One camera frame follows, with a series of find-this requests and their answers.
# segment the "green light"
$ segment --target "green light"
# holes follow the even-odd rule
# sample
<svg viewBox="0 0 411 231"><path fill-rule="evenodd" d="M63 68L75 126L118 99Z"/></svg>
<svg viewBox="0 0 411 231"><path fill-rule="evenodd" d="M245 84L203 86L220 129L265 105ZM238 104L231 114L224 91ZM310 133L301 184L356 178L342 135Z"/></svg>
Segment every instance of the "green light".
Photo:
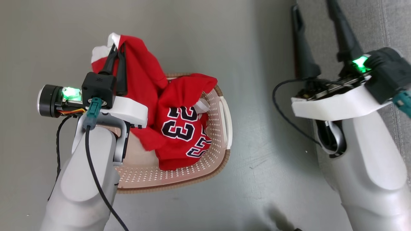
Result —
<svg viewBox="0 0 411 231"><path fill-rule="evenodd" d="M357 70L359 70L362 73L365 73L365 72L368 72L368 71L371 70L370 68L367 68L367 67L364 66L364 62L367 59L368 59L368 57L361 56L359 59L356 59L356 60L353 61L353 63L356 64Z"/></svg>
<svg viewBox="0 0 411 231"><path fill-rule="evenodd" d="M81 101L80 89L71 87L63 88L63 98L66 100Z"/></svg>

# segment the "teal connector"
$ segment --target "teal connector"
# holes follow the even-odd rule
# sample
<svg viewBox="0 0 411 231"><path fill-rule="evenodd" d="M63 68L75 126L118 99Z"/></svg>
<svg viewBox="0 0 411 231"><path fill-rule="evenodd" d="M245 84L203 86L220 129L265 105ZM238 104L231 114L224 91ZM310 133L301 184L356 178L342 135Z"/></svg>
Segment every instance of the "teal connector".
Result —
<svg viewBox="0 0 411 231"><path fill-rule="evenodd" d="M393 103L399 110L411 118L411 91L402 91L393 98Z"/></svg>
<svg viewBox="0 0 411 231"><path fill-rule="evenodd" d="M90 130L96 127L97 117L99 116L100 109L102 108L102 100L94 97L91 99L90 106L88 107L86 118L83 122L83 128L86 129L90 126Z"/></svg>

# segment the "pink plastic basket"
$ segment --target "pink plastic basket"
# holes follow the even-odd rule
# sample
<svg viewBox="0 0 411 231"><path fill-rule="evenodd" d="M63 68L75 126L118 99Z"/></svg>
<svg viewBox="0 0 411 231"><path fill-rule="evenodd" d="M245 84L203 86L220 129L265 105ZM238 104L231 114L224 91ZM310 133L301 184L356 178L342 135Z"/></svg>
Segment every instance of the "pink plastic basket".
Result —
<svg viewBox="0 0 411 231"><path fill-rule="evenodd" d="M168 74L169 80L184 74ZM209 150L192 166L176 171L163 171L158 167L154 151L147 152L139 140L130 133L123 166L117 167L120 174L118 193L155 192L173 189L208 180L225 167L232 142L231 115L223 94L216 86L203 98L210 104L207 134L213 140Z"/></svg>

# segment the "basket handle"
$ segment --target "basket handle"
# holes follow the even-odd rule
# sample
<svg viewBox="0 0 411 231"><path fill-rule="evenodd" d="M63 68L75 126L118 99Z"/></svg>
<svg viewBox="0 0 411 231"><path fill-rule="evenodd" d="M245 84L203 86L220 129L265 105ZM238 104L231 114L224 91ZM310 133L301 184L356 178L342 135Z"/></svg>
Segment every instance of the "basket handle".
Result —
<svg viewBox="0 0 411 231"><path fill-rule="evenodd" d="M226 144L226 149L230 149L233 142L233 123L231 121L231 114L227 105L227 101L223 96L220 96L220 99L220 111L222 112L221 121L223 124L224 142Z"/></svg>

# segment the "basket rim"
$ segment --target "basket rim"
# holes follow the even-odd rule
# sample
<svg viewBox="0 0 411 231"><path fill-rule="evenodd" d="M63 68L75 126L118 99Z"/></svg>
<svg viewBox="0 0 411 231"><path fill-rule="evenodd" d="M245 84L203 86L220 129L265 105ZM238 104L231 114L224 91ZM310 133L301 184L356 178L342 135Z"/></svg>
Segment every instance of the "basket rim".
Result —
<svg viewBox="0 0 411 231"><path fill-rule="evenodd" d="M179 78L182 76L189 76L192 73L167 73L166 77L168 79L174 79L174 78ZM216 85L214 87L214 90L216 91L218 96L223 96L223 92L221 91L220 87ZM171 184L166 184L166 185L158 185L158 186L149 186L149 187L141 187L141 188L117 188L117 193L119 194L136 194L136 193L144 193L144 192L159 192L159 191L164 191L164 190L169 190L169 189L175 189L175 188L180 188L183 186L188 186L188 185L193 185L196 183L203 182L205 180L209 180L213 177L215 177L217 174L219 174L226 164L228 163L228 160L230 158L230 149L226 149L224 153L224 158L221 161L220 165L211 173L205 174L203 176L199 176L197 178L189 179L189 180L184 180L176 183L171 183Z"/></svg>

